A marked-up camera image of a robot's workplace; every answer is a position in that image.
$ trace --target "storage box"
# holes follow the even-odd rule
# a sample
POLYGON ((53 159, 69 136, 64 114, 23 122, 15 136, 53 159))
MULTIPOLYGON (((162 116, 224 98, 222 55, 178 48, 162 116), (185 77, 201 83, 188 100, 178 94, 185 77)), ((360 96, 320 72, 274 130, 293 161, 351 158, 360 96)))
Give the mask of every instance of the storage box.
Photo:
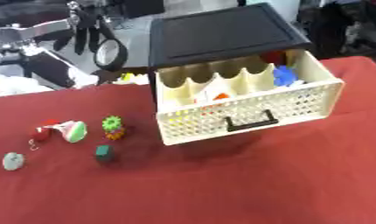
MULTIPOLYGON (((150 81, 164 143, 181 144, 328 116, 344 83, 303 49, 308 44, 266 3, 154 22, 150 81), (306 83, 261 85, 260 89, 254 85, 259 76, 241 73, 223 77, 234 90, 233 97, 204 102, 195 98, 219 68, 220 73, 222 67, 250 68, 261 63, 259 55, 273 51, 285 52, 285 63, 306 83)), ((262 72, 272 73, 273 65, 266 69, 262 72)))

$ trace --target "green spiky ball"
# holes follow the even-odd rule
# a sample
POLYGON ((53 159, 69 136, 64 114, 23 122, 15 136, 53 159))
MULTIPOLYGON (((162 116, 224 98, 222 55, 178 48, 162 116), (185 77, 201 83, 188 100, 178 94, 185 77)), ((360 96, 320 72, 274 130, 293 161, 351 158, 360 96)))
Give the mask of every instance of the green spiky ball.
POLYGON ((116 115, 109 116, 102 121, 102 128, 105 131, 118 130, 122 127, 122 119, 116 115))

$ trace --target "black lid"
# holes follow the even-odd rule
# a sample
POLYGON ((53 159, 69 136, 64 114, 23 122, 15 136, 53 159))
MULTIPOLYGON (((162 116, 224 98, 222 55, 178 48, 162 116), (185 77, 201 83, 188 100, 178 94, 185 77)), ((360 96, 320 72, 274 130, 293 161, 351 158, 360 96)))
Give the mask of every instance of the black lid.
POLYGON ((270 5, 209 11, 157 19, 151 25, 150 67, 227 60, 310 42, 270 5))

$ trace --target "drawer handle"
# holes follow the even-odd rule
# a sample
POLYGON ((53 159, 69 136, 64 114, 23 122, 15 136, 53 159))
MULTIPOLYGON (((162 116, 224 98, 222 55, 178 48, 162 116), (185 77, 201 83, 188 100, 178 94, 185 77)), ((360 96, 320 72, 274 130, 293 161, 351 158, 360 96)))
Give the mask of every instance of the drawer handle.
POLYGON ((252 123, 247 123, 247 124, 242 124, 242 125, 237 125, 237 126, 233 124, 232 118, 230 116, 227 116, 226 117, 227 131, 232 132, 236 130, 247 130, 247 129, 252 129, 252 128, 257 128, 261 126, 279 123, 279 120, 274 118, 274 116, 272 115, 269 109, 264 110, 264 113, 266 113, 268 117, 267 121, 252 122, 252 123))

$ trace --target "small green cube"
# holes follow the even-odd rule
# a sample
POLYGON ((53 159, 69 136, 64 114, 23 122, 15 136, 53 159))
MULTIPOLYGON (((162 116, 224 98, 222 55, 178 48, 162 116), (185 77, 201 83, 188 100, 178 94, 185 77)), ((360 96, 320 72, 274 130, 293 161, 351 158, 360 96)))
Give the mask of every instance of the small green cube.
POLYGON ((95 151, 95 159, 100 163, 107 163, 114 158, 113 149, 110 145, 100 145, 95 151))

